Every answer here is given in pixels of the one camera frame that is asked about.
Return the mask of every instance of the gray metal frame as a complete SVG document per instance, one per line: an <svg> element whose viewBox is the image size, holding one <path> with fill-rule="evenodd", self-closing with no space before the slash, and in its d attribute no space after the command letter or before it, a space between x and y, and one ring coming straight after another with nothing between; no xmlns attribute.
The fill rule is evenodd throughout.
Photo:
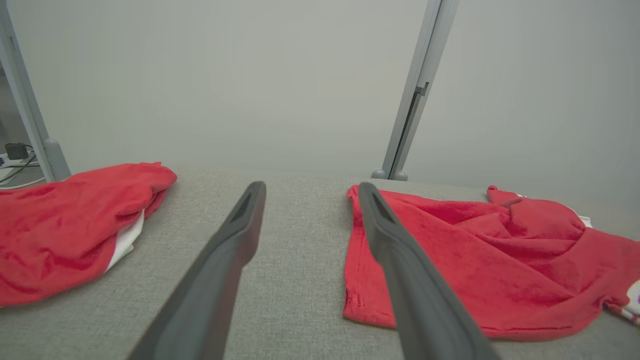
<svg viewBox="0 0 640 360"><path fill-rule="evenodd" d="M51 182L68 178L71 172L62 149L56 140L49 138L44 126L6 0L0 0L0 61L45 179Z"/></svg>
<svg viewBox="0 0 640 360"><path fill-rule="evenodd" d="M406 181L402 172L424 105L433 86L460 0L429 0L422 21L418 43L404 86L396 123L381 169L371 177Z"/></svg>

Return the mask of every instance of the crumpled red shirt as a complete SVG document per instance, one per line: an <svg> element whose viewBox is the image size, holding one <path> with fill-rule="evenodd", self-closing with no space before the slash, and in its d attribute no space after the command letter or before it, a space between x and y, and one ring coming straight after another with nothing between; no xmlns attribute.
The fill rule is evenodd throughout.
<svg viewBox="0 0 640 360"><path fill-rule="evenodd" d="M512 340L576 333L629 303L640 242L585 227L566 206L489 187L491 203L380 191L482 331ZM346 318L395 327L382 267L362 227L358 186L344 280Z"/></svg>
<svg viewBox="0 0 640 360"><path fill-rule="evenodd" d="M176 178L160 163L123 164L0 191L0 306L100 277L117 232L153 214Z"/></svg>

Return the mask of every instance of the power adapter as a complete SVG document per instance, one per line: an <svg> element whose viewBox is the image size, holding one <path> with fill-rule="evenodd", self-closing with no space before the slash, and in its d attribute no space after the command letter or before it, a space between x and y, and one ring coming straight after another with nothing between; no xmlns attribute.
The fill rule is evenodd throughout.
<svg viewBox="0 0 640 360"><path fill-rule="evenodd" d="M6 150L6 155L9 157L9 160L26 159L29 157L27 145L23 143L8 143L4 146L4 149Z"/></svg>

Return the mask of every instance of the gray table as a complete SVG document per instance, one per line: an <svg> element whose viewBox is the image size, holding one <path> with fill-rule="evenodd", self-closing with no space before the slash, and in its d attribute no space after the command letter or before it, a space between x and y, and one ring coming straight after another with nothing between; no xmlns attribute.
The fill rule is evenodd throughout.
<svg viewBox="0 0 640 360"><path fill-rule="evenodd" d="M245 268L227 343L228 358L401 358L396 331L345 320L344 262L351 232L347 189L433 199L481 200L484 190L342 176L178 168L178 181L145 222L136 250L98 281L36 304L0 309L1 359L121 359L180 281L207 234L246 186L267 183L258 251ZM638 238L637 214L565 201L595 226ZM555 341L496 341L504 359L637 359L640 330L602 314Z"/></svg>

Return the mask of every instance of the white cable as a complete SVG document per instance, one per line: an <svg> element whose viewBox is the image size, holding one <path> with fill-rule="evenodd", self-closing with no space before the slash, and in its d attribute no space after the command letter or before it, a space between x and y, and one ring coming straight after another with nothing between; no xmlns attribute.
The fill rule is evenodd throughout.
<svg viewBox="0 0 640 360"><path fill-rule="evenodd" d="M18 163L18 164L10 164L10 165L0 165L0 170L4 169L4 168L21 168L25 166L24 163ZM29 165L26 165L27 167L40 167L40 163L37 161L32 161Z"/></svg>
<svg viewBox="0 0 640 360"><path fill-rule="evenodd" d="M10 188L3 188L2 186L0 186L0 191L1 190L15 190L15 189L25 188L25 187L27 187L29 185L33 185L35 183L39 183L40 181L43 181L43 180L44 180L44 177L41 177L40 179L34 180L34 181L30 182L30 183L26 183L26 184L22 184L22 185L18 185L18 186L12 186Z"/></svg>

